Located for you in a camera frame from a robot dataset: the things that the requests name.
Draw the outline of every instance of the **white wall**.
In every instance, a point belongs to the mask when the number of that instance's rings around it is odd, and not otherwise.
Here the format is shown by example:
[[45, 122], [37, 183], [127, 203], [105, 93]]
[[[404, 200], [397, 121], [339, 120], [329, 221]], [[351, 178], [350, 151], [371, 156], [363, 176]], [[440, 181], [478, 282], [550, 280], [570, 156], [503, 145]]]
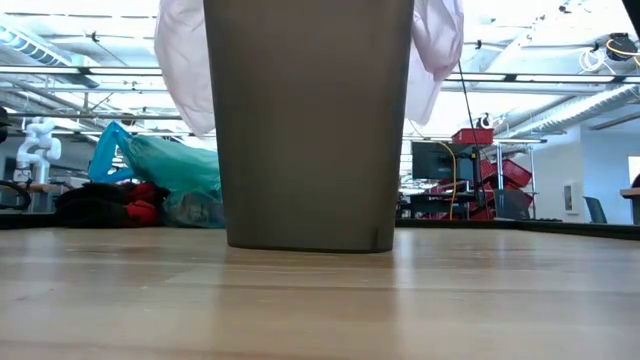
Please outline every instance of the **white wall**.
[[[580, 142], [581, 129], [571, 128], [566, 135], [549, 136], [546, 144], [534, 145], [536, 180], [536, 216], [538, 219], [561, 219], [565, 222], [585, 222], [586, 205], [582, 200], [583, 152]], [[531, 169], [529, 155], [518, 155], [514, 161]], [[577, 183], [574, 199], [576, 214], [568, 214], [564, 208], [564, 186]]]
[[620, 189], [631, 187], [629, 155], [640, 155], [640, 135], [583, 128], [582, 151], [584, 195], [600, 200], [608, 223], [633, 224], [631, 204]]

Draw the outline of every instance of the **teal plastic bag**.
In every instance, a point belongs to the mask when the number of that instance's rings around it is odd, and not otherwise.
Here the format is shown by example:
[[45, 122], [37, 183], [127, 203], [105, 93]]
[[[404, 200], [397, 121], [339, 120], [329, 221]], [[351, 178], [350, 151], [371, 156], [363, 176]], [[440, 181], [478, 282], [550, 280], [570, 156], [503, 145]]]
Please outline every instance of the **teal plastic bag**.
[[220, 192], [172, 192], [164, 201], [162, 222], [174, 227], [225, 227]]
[[125, 161], [140, 179], [171, 192], [220, 191], [220, 165], [215, 151], [152, 136], [133, 136], [127, 143]]
[[216, 152], [148, 136], [131, 137], [127, 145], [123, 156], [136, 177], [171, 191], [163, 204], [166, 225], [225, 227]]
[[94, 182], [116, 183], [134, 177], [133, 170], [120, 169], [111, 172], [113, 168], [113, 157], [116, 155], [116, 148], [120, 148], [123, 154], [129, 153], [127, 140], [131, 139], [131, 134], [123, 129], [117, 122], [109, 124], [100, 136], [100, 141], [96, 145], [93, 160], [89, 164], [89, 179]]

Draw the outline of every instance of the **plastic bag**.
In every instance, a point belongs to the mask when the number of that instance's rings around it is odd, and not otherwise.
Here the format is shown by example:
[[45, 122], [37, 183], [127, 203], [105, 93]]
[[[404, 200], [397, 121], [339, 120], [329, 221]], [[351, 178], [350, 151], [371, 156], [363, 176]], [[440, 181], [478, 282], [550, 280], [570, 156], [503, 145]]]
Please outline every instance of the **plastic bag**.
[[462, 55], [463, 21], [460, 0], [416, 0], [406, 118], [421, 125], [429, 122], [442, 81]]
[[[406, 114], [419, 124], [429, 121], [442, 80], [460, 59], [463, 18], [461, 0], [415, 1]], [[215, 128], [208, 49], [203, 1], [161, 0], [158, 63], [180, 115], [199, 135]]]
[[115, 121], [104, 129], [100, 136], [100, 141], [96, 145], [96, 151], [93, 153], [93, 159], [89, 164], [89, 179], [91, 181], [116, 183], [134, 177], [131, 169], [120, 169], [110, 173], [111, 169], [113, 169], [113, 157], [116, 154], [116, 148], [119, 147], [122, 153], [128, 153], [129, 144], [127, 140], [129, 139], [131, 139], [131, 134]]
[[174, 227], [222, 229], [225, 227], [219, 191], [173, 192], [162, 205], [162, 222]]
[[162, 205], [165, 225], [224, 228], [216, 152], [147, 136], [127, 145], [124, 158], [136, 177], [171, 191]]
[[127, 144], [125, 161], [140, 179], [171, 192], [220, 191], [220, 165], [215, 151], [152, 136], [134, 136]]
[[215, 128], [202, 0], [161, 0], [155, 52], [167, 90], [197, 135]]

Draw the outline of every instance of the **wooden table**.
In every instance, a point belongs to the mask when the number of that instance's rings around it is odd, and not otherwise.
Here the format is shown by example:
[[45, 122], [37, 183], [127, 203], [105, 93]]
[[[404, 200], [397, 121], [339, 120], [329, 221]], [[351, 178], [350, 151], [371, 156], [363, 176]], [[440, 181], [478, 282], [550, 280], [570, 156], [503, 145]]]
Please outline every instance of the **wooden table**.
[[[23, 189], [27, 188], [26, 184], [20, 184]], [[52, 185], [52, 184], [31, 184], [29, 185], [29, 191], [31, 192], [52, 192], [52, 193], [63, 193], [69, 190], [64, 185]]]
[[640, 188], [620, 190], [623, 198], [631, 200], [633, 223], [640, 225]]
[[0, 232], [2, 359], [638, 359], [640, 243], [397, 230], [393, 253], [224, 231]]

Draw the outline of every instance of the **cable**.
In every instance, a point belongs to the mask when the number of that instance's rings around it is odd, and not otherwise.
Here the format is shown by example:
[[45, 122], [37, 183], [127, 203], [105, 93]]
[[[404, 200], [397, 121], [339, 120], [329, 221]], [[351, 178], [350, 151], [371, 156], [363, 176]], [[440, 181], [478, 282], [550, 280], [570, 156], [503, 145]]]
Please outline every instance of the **cable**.
[[626, 56], [633, 56], [633, 61], [636, 62], [636, 65], [640, 66], [640, 60], [638, 60], [638, 58], [637, 58], [637, 56], [640, 56], [640, 52], [631, 53], [631, 52], [615, 49], [613, 46], [611, 46], [611, 44], [614, 43], [614, 42], [615, 42], [615, 40], [613, 40], [613, 39], [610, 39], [609, 41], [607, 41], [607, 49], [613, 51], [616, 54], [626, 55]]
[[24, 210], [27, 210], [29, 208], [29, 205], [31, 205], [31, 195], [29, 195], [27, 190], [22, 188], [22, 186], [20, 186], [18, 184], [15, 184], [13, 182], [4, 181], [4, 180], [0, 180], [0, 186], [5, 186], [5, 187], [8, 187], [9, 189], [15, 190], [18, 193], [18, 196], [22, 198], [22, 204], [20, 204], [20, 205], [3, 205], [3, 204], [0, 204], [0, 210], [19, 210], [19, 211], [24, 211]]
[[[426, 136], [422, 135], [420, 131], [418, 131], [418, 128], [416, 128], [413, 121], [411, 121], [410, 119], [407, 119], [407, 121], [409, 121], [409, 124], [411, 125], [413, 130], [415, 130], [416, 134], [418, 134], [423, 140], [428, 140]], [[453, 220], [453, 205], [455, 204], [456, 194], [458, 192], [458, 163], [456, 160], [456, 154], [447, 144], [440, 141], [436, 141], [436, 143], [444, 146], [445, 149], [447, 149], [449, 154], [451, 154], [451, 159], [453, 161], [453, 193], [451, 194], [451, 206], [449, 207], [449, 220]]]
[[456, 154], [449, 146], [447, 146], [447, 144], [439, 141], [437, 143], [447, 149], [449, 154], [451, 154], [451, 160], [453, 160], [453, 193], [451, 194], [451, 206], [449, 207], [449, 220], [453, 220], [453, 205], [455, 204], [456, 193], [458, 192], [458, 174], [456, 173], [458, 170], [458, 164], [456, 161]]
[[[591, 62], [591, 58], [596, 60], [595, 63]], [[612, 74], [616, 74], [616, 72], [606, 63], [606, 54], [604, 51], [593, 51], [593, 49], [587, 49], [578, 57], [578, 62], [580, 63], [580, 67], [582, 68], [582, 73], [585, 72], [595, 72], [598, 71], [601, 67], [606, 67]]]
[[[471, 125], [471, 133], [473, 134], [473, 140], [476, 143], [476, 149], [484, 154], [484, 151], [480, 149], [480, 144], [478, 143], [478, 137], [476, 136], [476, 128], [473, 126], [473, 115], [471, 115], [471, 105], [469, 104], [469, 94], [467, 92], [467, 85], [465, 85], [464, 81], [464, 73], [462, 72], [462, 63], [458, 60], [458, 70], [460, 71], [460, 82], [462, 83], [462, 91], [464, 92], [464, 100], [467, 104], [467, 113], [469, 114], [469, 124]], [[482, 166], [479, 166], [478, 171], [480, 172], [480, 182], [482, 183]], [[484, 190], [484, 184], [476, 184], [474, 179], [473, 186], [481, 186], [480, 191], [482, 191], [482, 201], [484, 205], [484, 210], [487, 213], [487, 219], [491, 218], [491, 214], [489, 213], [489, 204], [487, 203], [487, 192]]]
[[98, 39], [97, 32], [94, 31], [93, 33], [91, 33], [90, 38], [91, 38], [91, 41], [93, 41], [94, 44], [98, 45], [102, 50], [106, 51], [109, 55], [111, 55], [112, 58], [116, 59], [120, 64], [122, 64], [124, 66], [129, 66], [129, 65], [127, 65], [126, 62], [122, 61], [122, 59], [120, 59], [118, 56], [116, 56], [116, 54], [112, 53], [106, 47], [100, 45], [100, 40]]
[[614, 47], [611, 46], [612, 43], [614, 43], [615, 41], [613, 39], [610, 39], [609, 41], [607, 41], [607, 49], [613, 51], [616, 54], [620, 54], [620, 55], [627, 55], [627, 56], [640, 56], [640, 53], [635, 52], [635, 53], [630, 53], [630, 52], [626, 52], [626, 51], [622, 51], [622, 50], [618, 50]]

